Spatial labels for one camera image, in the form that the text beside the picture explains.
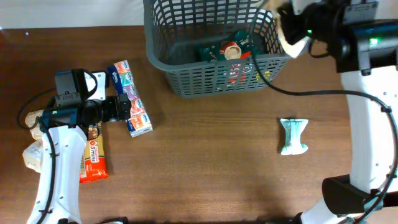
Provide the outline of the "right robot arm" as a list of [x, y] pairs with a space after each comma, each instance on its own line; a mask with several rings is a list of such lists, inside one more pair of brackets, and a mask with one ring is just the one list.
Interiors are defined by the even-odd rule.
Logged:
[[364, 223], [397, 206], [397, 2], [287, 1], [277, 7], [288, 45], [327, 45], [348, 99], [352, 165], [326, 178], [322, 198], [294, 223]]

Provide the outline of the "green Nescafe coffee bag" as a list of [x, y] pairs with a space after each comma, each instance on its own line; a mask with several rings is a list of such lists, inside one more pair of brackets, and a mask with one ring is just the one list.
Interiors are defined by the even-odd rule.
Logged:
[[[226, 39], [215, 44], [199, 45], [196, 48], [198, 58], [201, 61], [220, 62], [227, 60], [248, 59], [253, 54], [262, 54], [262, 50], [255, 45], [254, 39], [250, 40], [247, 30], [240, 29], [232, 33]], [[222, 68], [218, 78], [227, 78], [227, 87], [231, 88], [235, 84], [246, 83], [248, 73], [252, 71], [252, 64], [249, 63], [242, 67], [241, 63]]]

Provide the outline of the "beige paper pouch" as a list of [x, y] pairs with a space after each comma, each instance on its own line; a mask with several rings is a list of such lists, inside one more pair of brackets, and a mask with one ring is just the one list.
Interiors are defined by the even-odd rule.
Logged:
[[292, 58], [297, 58], [300, 54], [305, 53], [308, 50], [308, 44], [310, 42], [309, 37], [304, 37], [300, 41], [298, 41], [296, 44], [289, 44], [284, 36], [284, 33], [282, 31], [282, 23], [280, 19], [280, 15], [277, 12], [277, 8], [283, 3], [287, 3], [286, 0], [268, 0], [268, 3], [264, 6], [264, 9], [271, 11], [273, 19], [275, 20], [276, 24], [276, 31], [277, 35], [280, 41], [280, 44], [284, 50], [284, 52], [289, 55]]

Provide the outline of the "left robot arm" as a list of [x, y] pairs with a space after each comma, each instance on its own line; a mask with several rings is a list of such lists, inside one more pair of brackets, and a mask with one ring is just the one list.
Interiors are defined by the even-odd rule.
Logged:
[[43, 133], [42, 155], [38, 191], [28, 223], [81, 223], [80, 164], [88, 128], [127, 117], [126, 95], [94, 94], [81, 101], [76, 96], [56, 96], [55, 106], [35, 117], [36, 127]]

